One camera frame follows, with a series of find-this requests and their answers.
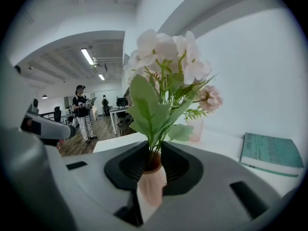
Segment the ceiling light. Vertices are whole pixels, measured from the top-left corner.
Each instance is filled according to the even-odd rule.
[[[102,80],[105,80],[104,76],[98,75]]]
[[[90,57],[88,51],[86,48],[81,49],[82,54],[85,56],[85,58],[88,60],[90,65],[94,65],[94,62],[92,61],[92,58]]]

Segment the pink vase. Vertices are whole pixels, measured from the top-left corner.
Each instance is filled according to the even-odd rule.
[[[159,206],[163,200],[163,187],[167,184],[164,167],[160,162],[160,154],[156,159],[157,167],[152,171],[145,171],[141,176],[138,187],[145,201],[151,206]]]
[[[202,132],[203,132],[203,124],[204,120],[202,118],[199,119],[189,119],[186,121],[187,125],[193,126],[193,132],[189,136],[189,141],[198,142],[200,141]]]

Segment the flower bouquet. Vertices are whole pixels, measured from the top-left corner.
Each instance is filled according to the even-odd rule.
[[[150,158],[147,170],[157,165],[155,159],[166,135],[171,140],[188,141],[193,127],[177,124],[185,119],[206,116],[219,108],[223,100],[214,86],[209,63],[202,62],[192,32],[170,37],[149,29],[137,39],[124,70],[129,74],[133,105],[127,110],[134,121],[130,127],[147,136]],[[196,109],[192,103],[199,103]]]

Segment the book cover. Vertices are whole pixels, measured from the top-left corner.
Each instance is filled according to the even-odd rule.
[[[245,133],[240,163],[269,172],[296,176],[303,161],[291,139]]]

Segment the black shirt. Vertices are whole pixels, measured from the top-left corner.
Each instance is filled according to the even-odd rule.
[[[86,101],[87,100],[83,96],[78,97],[78,100],[76,99],[76,97],[73,98],[73,104],[76,106],[79,106],[82,103],[86,103]],[[75,113],[77,117],[85,117],[89,114],[89,111],[86,108],[79,108],[75,110]]]

